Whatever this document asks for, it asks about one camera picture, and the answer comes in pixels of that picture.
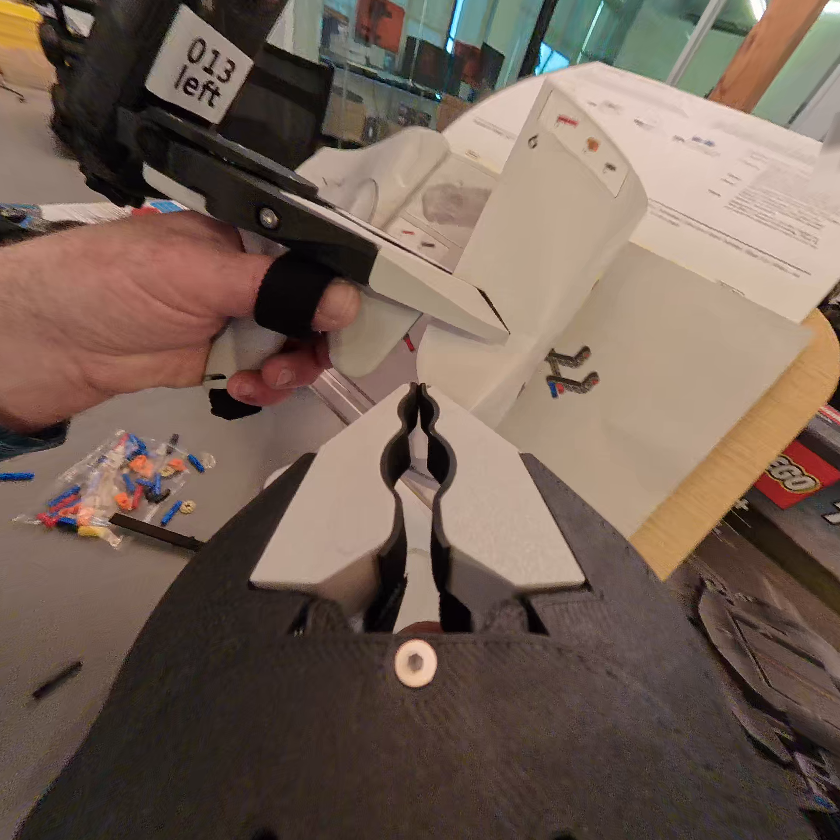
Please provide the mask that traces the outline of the short black lego axle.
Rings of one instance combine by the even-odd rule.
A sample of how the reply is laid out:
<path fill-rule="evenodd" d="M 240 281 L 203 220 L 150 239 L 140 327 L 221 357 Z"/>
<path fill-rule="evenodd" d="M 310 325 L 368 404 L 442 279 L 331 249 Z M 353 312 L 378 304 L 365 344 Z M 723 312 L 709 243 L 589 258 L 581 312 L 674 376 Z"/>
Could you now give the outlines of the short black lego axle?
<path fill-rule="evenodd" d="M 82 670 L 83 661 L 77 659 L 43 680 L 31 691 L 31 698 L 41 701 L 63 687 L 69 680 L 74 679 Z"/>

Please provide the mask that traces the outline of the long black lego beam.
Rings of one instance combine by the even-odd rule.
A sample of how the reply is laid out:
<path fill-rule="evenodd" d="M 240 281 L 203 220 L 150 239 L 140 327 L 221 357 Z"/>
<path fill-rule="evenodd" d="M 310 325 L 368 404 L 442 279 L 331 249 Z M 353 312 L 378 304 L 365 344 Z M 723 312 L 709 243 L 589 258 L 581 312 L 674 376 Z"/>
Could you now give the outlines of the long black lego beam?
<path fill-rule="evenodd" d="M 188 537 L 178 532 L 171 531 L 168 528 L 141 521 L 120 512 L 112 514 L 108 521 L 109 524 L 116 529 L 156 543 L 165 544 L 179 550 L 197 552 L 205 545 L 204 541 L 196 539 L 195 537 Z"/>

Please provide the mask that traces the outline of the lego instruction booklet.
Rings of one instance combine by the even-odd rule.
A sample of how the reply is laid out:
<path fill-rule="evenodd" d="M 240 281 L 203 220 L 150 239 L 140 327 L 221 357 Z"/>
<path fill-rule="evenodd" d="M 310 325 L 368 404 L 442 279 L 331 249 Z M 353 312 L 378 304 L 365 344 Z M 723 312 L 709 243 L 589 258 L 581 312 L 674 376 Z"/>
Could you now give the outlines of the lego instruction booklet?
<path fill-rule="evenodd" d="M 617 144 L 546 84 L 501 171 L 444 132 L 323 149 L 299 173 L 337 207 L 482 289 L 487 344 L 429 323 L 416 377 L 537 456 L 631 537 L 780 378 L 796 323 L 630 238 L 648 209 Z"/>

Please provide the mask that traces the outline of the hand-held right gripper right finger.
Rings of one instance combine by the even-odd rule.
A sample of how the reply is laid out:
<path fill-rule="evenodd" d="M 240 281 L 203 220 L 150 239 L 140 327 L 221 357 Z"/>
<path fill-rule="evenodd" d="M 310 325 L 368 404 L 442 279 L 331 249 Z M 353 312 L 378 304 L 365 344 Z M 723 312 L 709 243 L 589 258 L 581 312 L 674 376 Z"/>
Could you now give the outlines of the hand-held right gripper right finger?
<path fill-rule="evenodd" d="M 503 602 L 581 588 L 585 574 L 522 454 L 438 388 L 422 385 L 434 495 L 430 557 L 446 632 Z"/>

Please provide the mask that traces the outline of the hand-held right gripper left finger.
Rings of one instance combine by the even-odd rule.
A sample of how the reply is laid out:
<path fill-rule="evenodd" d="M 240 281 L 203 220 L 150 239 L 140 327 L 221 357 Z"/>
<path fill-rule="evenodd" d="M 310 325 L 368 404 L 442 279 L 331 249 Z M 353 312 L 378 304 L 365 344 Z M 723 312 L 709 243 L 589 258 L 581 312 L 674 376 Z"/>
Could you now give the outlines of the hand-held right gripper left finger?
<path fill-rule="evenodd" d="M 406 590 L 396 484 L 408 471 L 419 386 L 398 386 L 320 447 L 250 575 L 257 588 L 333 602 L 365 631 L 391 632 Z"/>

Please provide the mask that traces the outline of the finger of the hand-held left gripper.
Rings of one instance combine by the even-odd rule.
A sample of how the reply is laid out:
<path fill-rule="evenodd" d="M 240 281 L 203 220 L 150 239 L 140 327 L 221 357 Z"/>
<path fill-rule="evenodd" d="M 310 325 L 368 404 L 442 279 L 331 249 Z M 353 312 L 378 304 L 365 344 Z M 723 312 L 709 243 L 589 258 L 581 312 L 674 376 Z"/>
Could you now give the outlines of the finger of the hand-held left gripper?
<path fill-rule="evenodd" d="M 426 314 L 482 340 L 504 341 L 508 329 L 482 293 L 380 229 L 318 197 L 289 192 L 289 338 L 336 331 L 358 308 L 349 300 L 334 314 L 319 311 L 338 280 L 371 290 L 388 301 Z"/>

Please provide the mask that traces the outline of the person's left hand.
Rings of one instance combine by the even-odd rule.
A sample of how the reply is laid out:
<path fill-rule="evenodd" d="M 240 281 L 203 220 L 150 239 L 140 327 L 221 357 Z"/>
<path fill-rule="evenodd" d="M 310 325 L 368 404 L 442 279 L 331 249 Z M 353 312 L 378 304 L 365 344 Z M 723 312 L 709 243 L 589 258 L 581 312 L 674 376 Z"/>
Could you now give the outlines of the person's left hand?
<path fill-rule="evenodd" d="M 121 395 L 203 384 L 218 334 L 251 319 L 273 266 L 291 269 L 274 313 L 286 348 L 229 376 L 249 406 L 282 402 L 329 367 L 327 336 L 353 322 L 357 287 L 330 281 L 306 311 L 318 268 L 245 252 L 238 231 L 197 213 L 130 217 L 2 247 L 2 428 L 42 437 Z"/>

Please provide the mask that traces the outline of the clear bag of colourful pins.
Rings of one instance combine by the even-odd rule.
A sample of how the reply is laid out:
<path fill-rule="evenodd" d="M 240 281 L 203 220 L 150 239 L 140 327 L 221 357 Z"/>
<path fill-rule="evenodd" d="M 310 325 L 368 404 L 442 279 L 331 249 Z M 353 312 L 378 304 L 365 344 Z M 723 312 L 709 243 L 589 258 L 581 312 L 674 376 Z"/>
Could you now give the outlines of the clear bag of colourful pins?
<path fill-rule="evenodd" d="M 196 479 L 216 466 L 213 453 L 186 447 L 179 434 L 158 439 L 120 429 L 61 473 L 12 523 L 118 550 L 128 538 L 141 537 L 109 524 L 112 514 L 160 526 L 175 501 L 195 501 Z M 183 534 L 179 528 L 194 513 L 175 516 L 168 529 Z"/>

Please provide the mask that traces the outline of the black lego box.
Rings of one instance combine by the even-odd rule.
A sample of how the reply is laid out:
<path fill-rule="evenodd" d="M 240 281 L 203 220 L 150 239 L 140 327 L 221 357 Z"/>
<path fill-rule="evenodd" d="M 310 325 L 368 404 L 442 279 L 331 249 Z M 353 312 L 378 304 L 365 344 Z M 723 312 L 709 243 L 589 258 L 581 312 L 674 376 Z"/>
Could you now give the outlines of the black lego box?
<path fill-rule="evenodd" d="M 838 838 L 838 410 L 825 406 L 668 579 L 747 739 Z"/>

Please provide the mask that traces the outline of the yellow storage bin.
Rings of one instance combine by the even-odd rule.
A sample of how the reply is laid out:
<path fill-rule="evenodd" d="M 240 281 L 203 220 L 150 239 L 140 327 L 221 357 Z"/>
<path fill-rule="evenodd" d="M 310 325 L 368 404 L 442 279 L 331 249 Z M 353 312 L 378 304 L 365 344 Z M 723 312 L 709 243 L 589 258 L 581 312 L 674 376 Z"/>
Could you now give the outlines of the yellow storage bin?
<path fill-rule="evenodd" d="M 1 1 L 1 48 L 41 50 L 42 23 L 43 17 L 37 9 L 24 3 Z"/>

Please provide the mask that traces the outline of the printed paper sheet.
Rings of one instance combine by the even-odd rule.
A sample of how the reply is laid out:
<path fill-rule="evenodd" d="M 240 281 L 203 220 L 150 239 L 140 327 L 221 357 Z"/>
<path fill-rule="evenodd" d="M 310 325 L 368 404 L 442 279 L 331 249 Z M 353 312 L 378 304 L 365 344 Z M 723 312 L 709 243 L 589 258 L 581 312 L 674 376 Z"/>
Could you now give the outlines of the printed paper sheet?
<path fill-rule="evenodd" d="M 801 323 L 838 284 L 838 192 L 812 172 L 822 145 L 771 122 L 599 62 L 505 87 L 444 130 L 453 150 L 500 172 L 541 89 L 577 104 L 616 142 L 647 195 L 630 238 Z"/>

